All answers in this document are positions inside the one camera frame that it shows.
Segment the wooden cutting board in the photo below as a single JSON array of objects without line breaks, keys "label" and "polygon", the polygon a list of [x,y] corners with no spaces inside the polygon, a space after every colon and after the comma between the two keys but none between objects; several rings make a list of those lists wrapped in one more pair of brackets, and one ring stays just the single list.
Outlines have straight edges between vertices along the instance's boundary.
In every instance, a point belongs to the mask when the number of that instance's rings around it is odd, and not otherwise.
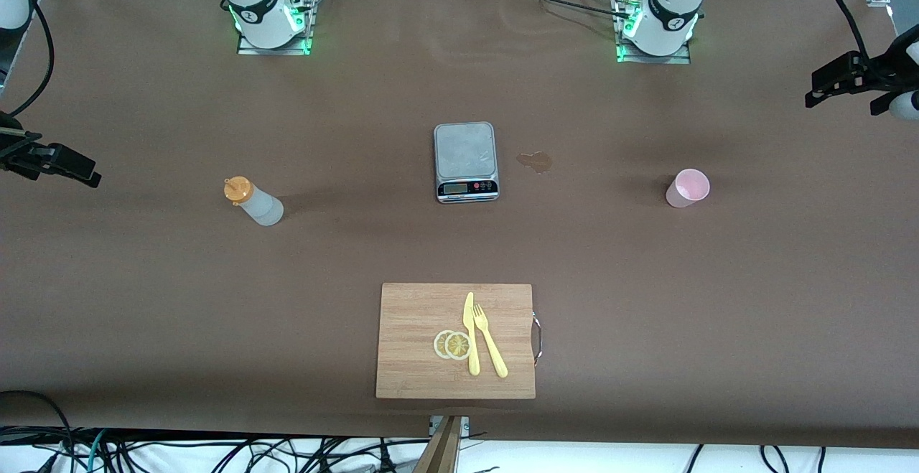
[{"label": "wooden cutting board", "polygon": [[[489,330],[508,366],[499,378],[482,332],[475,327],[480,374],[467,360],[441,359],[441,330],[468,334],[463,307],[469,292],[486,313]],[[536,358],[533,302],[528,284],[387,283],[381,289],[376,395],[381,400],[532,400]]]}]

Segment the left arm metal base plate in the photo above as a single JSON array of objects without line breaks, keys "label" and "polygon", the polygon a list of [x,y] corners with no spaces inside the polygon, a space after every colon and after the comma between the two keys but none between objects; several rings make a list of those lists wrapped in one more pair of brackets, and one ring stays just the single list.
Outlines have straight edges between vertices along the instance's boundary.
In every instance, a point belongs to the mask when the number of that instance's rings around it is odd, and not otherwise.
[{"label": "left arm metal base plate", "polygon": [[640,50],[634,41],[627,38],[626,29],[633,27],[633,13],[638,12],[638,0],[610,0],[612,11],[624,13],[626,18],[614,19],[616,32],[616,57],[618,63],[640,63],[654,65],[689,65],[691,54],[689,42],[684,42],[682,47],[672,55],[651,55]]}]

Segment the wooden post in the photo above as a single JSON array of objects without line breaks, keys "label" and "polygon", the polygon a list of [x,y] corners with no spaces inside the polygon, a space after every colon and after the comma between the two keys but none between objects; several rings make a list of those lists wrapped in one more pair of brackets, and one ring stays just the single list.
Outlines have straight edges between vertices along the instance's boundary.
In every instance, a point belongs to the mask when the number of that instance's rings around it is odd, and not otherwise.
[{"label": "wooden post", "polygon": [[462,416],[443,416],[411,473],[455,473],[465,424]]}]

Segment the brown table cover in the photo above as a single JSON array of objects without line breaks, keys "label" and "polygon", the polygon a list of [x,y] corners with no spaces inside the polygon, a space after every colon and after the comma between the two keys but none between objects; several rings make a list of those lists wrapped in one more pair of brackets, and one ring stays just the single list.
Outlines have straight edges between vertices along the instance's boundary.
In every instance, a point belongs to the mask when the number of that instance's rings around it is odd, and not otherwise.
[{"label": "brown table cover", "polygon": [[[690,65],[538,0],[322,0],[312,54],[239,55],[219,2],[42,0],[20,121],[103,178],[0,172],[0,389],[76,426],[919,448],[919,123],[804,106],[834,0],[705,0]],[[500,196],[440,204],[467,122]],[[710,193],[673,208],[683,169]],[[531,284],[535,398],[377,398],[387,282]]]}]

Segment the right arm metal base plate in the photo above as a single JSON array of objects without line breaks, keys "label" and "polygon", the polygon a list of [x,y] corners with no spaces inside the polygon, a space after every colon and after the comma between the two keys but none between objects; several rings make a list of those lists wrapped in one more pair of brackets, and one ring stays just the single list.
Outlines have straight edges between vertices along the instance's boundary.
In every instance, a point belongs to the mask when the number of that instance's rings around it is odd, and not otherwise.
[{"label": "right arm metal base plate", "polygon": [[285,21],[289,41],[274,48],[261,48],[253,45],[238,30],[237,54],[239,55],[310,55],[312,53],[313,32],[318,11],[318,0],[302,0],[293,6],[283,6],[280,11]]}]

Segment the pink plastic cup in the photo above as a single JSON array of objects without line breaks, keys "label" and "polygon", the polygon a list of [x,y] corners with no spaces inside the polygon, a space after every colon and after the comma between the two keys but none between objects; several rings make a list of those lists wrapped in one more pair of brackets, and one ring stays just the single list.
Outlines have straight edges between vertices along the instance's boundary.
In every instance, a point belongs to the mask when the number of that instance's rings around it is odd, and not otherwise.
[{"label": "pink plastic cup", "polygon": [[710,193],[710,181],[698,169],[683,169],[675,176],[666,190],[667,204],[673,208],[684,208],[702,201]]}]

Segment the yellow plastic fork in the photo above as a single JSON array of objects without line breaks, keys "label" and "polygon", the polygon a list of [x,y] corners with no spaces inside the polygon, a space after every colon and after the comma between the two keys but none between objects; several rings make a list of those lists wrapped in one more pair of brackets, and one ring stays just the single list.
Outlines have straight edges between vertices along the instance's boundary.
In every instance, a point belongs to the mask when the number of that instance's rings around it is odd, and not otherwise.
[{"label": "yellow plastic fork", "polygon": [[473,320],[476,328],[479,329],[480,332],[482,332],[483,337],[485,337],[485,343],[493,364],[493,368],[495,368],[496,375],[498,375],[499,378],[507,378],[508,366],[506,365],[505,360],[503,359],[503,356],[501,355],[501,352],[499,351],[499,348],[491,335],[489,330],[489,321],[487,319],[485,310],[479,304],[475,304],[473,306]]}]

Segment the silver digital kitchen scale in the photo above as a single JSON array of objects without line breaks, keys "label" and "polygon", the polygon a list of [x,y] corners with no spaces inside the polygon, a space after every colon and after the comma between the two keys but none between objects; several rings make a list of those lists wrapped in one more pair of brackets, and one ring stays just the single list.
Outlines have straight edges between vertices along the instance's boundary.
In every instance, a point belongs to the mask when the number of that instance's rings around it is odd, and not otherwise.
[{"label": "silver digital kitchen scale", "polygon": [[487,122],[434,127],[434,188],[440,204],[491,202],[500,196],[495,129]]}]

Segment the clear sauce bottle orange cap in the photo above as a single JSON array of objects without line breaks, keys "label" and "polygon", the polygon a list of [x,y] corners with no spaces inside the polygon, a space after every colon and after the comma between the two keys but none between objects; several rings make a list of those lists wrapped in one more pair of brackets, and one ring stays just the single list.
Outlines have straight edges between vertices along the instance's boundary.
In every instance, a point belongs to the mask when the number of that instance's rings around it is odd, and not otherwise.
[{"label": "clear sauce bottle orange cap", "polygon": [[257,224],[269,227],[279,223],[284,205],[278,198],[259,189],[243,176],[224,179],[223,192],[234,206],[239,206]]}]

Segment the yellow plastic knife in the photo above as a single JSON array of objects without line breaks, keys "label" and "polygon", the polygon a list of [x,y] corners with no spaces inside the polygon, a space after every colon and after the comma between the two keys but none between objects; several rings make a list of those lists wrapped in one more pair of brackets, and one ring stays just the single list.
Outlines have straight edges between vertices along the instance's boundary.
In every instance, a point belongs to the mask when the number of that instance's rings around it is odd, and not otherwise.
[{"label": "yellow plastic knife", "polygon": [[464,307],[463,307],[463,325],[468,332],[469,336],[469,355],[467,357],[468,370],[472,376],[478,376],[480,374],[480,361],[478,356],[478,349],[475,339],[475,326],[474,326],[474,293],[469,292],[466,296]]}]

